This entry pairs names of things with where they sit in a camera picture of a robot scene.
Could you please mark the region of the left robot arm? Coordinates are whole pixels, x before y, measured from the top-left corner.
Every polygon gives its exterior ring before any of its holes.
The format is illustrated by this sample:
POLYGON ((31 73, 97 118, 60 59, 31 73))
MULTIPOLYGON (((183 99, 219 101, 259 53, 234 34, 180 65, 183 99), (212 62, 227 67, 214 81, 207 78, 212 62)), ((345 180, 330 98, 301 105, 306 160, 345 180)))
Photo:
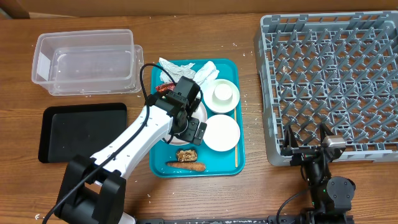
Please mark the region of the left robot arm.
POLYGON ((161 140, 201 144, 206 124, 192 116, 201 102, 200 93, 197 83, 182 77, 173 90, 146 95, 140 115, 112 143, 68 163, 49 214, 67 223, 135 223, 124 212, 126 181, 161 140))

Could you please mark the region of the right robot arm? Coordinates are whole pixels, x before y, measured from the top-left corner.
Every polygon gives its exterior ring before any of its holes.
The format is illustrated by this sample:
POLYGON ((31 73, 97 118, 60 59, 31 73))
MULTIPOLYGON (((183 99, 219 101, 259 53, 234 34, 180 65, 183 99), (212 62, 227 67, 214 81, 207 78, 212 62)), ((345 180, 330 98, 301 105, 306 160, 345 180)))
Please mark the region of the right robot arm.
POLYGON ((291 166, 299 166, 307 189, 288 198, 278 209, 275 221, 283 223, 353 223, 346 216, 351 210, 351 201, 356 190, 355 183, 345 177, 333 177, 328 163, 341 157, 346 149, 346 141, 333 134, 325 124, 319 125, 321 143, 309 148, 300 148, 290 126, 285 130, 283 156, 291 156, 291 166), (304 208, 295 218, 282 218, 282 209, 293 199, 310 192, 312 207, 304 208))

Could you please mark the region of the grey paper napkin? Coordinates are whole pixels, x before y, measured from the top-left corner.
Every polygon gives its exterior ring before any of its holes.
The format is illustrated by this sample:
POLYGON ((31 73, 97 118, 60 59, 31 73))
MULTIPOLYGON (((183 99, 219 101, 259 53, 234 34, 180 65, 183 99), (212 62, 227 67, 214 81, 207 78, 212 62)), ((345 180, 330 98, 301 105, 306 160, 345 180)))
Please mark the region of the grey paper napkin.
POLYGON ((178 82, 181 77, 193 79, 196 74, 196 72, 192 70, 192 67, 195 65, 194 63, 189 63, 188 65, 176 65, 160 57, 159 64, 175 82, 178 82))

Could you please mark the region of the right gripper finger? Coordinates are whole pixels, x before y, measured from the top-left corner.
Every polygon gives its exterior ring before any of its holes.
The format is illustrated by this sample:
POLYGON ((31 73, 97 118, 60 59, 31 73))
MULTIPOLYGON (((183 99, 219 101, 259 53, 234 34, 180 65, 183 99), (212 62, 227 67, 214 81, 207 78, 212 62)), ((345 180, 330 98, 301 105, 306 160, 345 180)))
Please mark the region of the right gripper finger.
POLYGON ((297 140, 295 138, 295 134, 292 131, 291 126, 288 124, 287 127, 285 128, 284 131, 284 145, 283 149, 290 149, 290 148, 298 148, 299 145, 297 143, 297 140))
POLYGON ((329 140, 330 136, 334 136, 332 131, 327 127, 325 123, 320 123, 319 125, 319 130, 320 130, 320 137, 321 137, 321 145, 322 146, 327 146, 328 143, 327 141, 329 140))

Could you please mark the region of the white tissue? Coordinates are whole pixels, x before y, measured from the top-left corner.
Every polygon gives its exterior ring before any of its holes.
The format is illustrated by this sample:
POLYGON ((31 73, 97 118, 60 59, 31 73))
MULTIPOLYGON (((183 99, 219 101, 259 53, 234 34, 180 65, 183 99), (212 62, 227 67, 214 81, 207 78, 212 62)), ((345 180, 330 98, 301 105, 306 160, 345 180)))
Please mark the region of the white tissue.
POLYGON ((218 77, 219 70, 212 61, 207 61, 199 71, 196 72, 193 80, 200 86, 202 90, 218 77))

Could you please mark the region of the red snack wrapper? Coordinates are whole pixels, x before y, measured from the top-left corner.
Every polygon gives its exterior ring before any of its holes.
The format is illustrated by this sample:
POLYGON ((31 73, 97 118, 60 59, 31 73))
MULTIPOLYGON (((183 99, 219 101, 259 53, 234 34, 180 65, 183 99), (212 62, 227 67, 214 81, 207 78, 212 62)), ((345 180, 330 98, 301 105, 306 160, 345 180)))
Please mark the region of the red snack wrapper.
POLYGON ((163 83, 161 85, 156 86, 155 90, 158 92, 165 92, 165 91, 172 91, 175 88, 175 84, 170 83, 163 83))

